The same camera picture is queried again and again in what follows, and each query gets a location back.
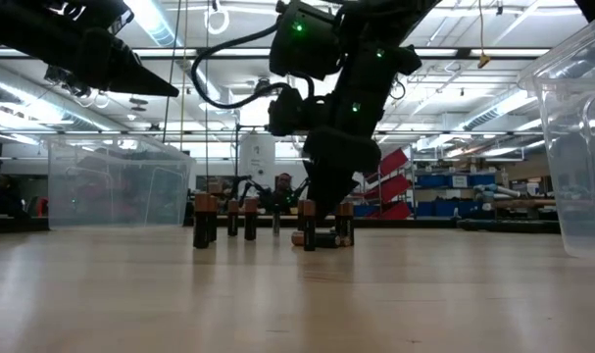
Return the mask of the clear plastic storage bin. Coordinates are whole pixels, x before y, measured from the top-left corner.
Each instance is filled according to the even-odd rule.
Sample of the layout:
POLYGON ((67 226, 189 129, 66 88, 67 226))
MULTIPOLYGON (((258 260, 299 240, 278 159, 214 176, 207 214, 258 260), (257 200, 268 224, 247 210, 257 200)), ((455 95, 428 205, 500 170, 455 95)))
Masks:
POLYGON ((537 99, 568 254, 595 258, 595 24, 521 74, 537 99))
POLYGON ((52 229, 179 227, 194 160, 141 135, 57 135, 46 140, 52 229))

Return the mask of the person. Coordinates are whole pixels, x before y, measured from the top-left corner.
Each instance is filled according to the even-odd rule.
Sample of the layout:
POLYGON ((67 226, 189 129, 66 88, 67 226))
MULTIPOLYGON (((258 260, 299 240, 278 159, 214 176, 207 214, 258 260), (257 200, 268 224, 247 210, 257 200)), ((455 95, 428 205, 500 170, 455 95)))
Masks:
POLYGON ((294 199, 292 188, 292 176, 288 173, 282 173, 275 179, 275 189, 273 191, 273 203, 290 208, 294 199))

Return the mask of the wooden workbench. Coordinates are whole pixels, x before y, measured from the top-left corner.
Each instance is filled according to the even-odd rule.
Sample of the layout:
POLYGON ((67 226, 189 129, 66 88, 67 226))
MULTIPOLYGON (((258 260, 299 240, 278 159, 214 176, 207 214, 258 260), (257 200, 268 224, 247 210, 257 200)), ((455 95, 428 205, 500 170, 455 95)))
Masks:
POLYGON ((556 201, 554 199, 511 199, 493 202, 494 208, 531 209, 555 206, 556 201))

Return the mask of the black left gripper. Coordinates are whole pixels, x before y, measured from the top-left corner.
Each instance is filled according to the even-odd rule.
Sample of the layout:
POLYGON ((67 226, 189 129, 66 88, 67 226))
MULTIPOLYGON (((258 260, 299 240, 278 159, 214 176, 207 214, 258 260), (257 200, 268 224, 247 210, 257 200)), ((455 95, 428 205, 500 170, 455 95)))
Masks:
POLYGON ((103 28, 88 29, 75 55, 75 75, 101 90, 152 96, 177 96, 178 89, 145 68, 139 57, 103 28))

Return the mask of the yellow hanging hook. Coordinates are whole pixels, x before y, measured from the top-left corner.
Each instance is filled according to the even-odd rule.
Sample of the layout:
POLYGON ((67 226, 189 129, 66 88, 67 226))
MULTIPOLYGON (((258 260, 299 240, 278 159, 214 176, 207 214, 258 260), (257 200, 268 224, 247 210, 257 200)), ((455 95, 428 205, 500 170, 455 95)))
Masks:
POLYGON ((478 12, 479 12, 479 22, 480 22, 480 54, 479 54, 479 62, 477 67, 479 69, 483 69, 489 62, 490 57, 485 53, 485 41, 484 41, 484 12, 482 6, 482 0, 477 0, 478 12))

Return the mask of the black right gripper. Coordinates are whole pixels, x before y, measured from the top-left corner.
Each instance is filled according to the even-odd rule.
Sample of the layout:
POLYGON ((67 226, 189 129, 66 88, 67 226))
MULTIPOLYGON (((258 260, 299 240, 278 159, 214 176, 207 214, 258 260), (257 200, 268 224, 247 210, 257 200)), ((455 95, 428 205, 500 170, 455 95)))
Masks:
POLYGON ((375 172, 381 158, 379 147, 361 126, 360 110, 349 109, 349 118, 356 123, 338 124, 332 101, 331 94, 304 98, 297 89, 286 88, 268 108, 272 135, 306 135, 302 156, 317 216, 331 213, 359 184, 355 172, 375 172))

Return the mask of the grey cylinder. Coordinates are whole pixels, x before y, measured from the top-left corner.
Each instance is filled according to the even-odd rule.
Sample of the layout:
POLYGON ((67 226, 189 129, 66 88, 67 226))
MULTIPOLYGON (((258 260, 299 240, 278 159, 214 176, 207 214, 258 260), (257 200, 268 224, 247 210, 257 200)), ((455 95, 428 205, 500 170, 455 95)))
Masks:
POLYGON ((486 198, 511 198, 521 197, 518 191, 497 185, 497 184, 478 184, 473 187, 475 195, 481 199, 486 198))

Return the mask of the white cylindrical tank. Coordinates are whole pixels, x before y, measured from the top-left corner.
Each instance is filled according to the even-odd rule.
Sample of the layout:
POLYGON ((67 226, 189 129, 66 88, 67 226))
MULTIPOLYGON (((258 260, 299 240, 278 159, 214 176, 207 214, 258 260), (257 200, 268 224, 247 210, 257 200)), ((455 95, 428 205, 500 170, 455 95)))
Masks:
POLYGON ((275 165, 274 137, 267 133, 252 132, 240 140, 239 173, 257 180, 272 177, 275 165))

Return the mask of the silver air duct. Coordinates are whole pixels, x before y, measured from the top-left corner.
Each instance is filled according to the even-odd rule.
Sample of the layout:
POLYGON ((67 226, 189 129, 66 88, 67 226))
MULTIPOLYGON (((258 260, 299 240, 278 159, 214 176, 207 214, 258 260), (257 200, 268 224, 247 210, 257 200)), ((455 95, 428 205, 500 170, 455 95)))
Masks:
POLYGON ((468 113, 463 121, 457 126, 457 130, 473 130, 495 119, 512 113, 513 111, 532 103, 535 96, 528 94, 526 90, 513 88, 494 97, 487 104, 476 108, 468 113))
POLYGON ((47 113, 69 113, 97 129, 122 130, 124 126, 76 103, 58 93, 52 86, 41 86, 0 66, 0 89, 16 96, 31 113, 44 108, 47 113))
POLYGON ((192 104, 197 106, 197 110, 199 112, 217 115, 232 113, 232 110, 222 110, 208 104, 198 95, 192 80, 194 77, 196 77, 199 81, 205 94, 212 100, 221 103, 228 103, 233 98, 233 95, 227 88, 220 87, 208 79, 207 69, 204 64, 200 65, 195 71, 192 70, 192 62, 189 60, 179 61, 178 65, 183 74, 182 88, 186 105, 189 105, 189 100, 191 100, 192 104))

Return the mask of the black ceiling-mounted device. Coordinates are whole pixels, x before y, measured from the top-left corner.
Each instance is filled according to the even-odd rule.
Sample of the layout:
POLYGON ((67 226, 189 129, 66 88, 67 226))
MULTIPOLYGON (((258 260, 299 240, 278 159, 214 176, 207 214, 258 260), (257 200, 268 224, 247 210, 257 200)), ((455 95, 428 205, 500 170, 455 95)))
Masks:
POLYGON ((73 73, 55 66, 48 66, 44 75, 48 82, 59 85, 76 98, 87 98, 92 93, 92 88, 79 80, 73 73))

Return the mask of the grey metal shelf rack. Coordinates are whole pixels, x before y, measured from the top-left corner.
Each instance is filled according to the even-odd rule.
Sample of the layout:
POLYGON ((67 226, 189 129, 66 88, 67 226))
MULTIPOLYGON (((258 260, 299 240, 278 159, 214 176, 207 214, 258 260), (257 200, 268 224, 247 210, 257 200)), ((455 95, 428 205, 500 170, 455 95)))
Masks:
POLYGON ((415 219, 422 218, 441 218, 446 217, 417 217, 417 204, 421 201, 476 201, 482 202, 482 199, 475 195, 473 186, 465 189, 454 189, 449 185, 439 188, 419 188, 416 185, 417 177, 420 175, 494 175, 498 181, 498 169, 495 165, 487 164, 483 159, 476 158, 443 158, 441 155, 421 154, 411 148, 405 149, 409 157, 409 162, 405 166, 405 176, 411 183, 411 187, 405 193, 405 200, 412 209, 412 216, 415 219))

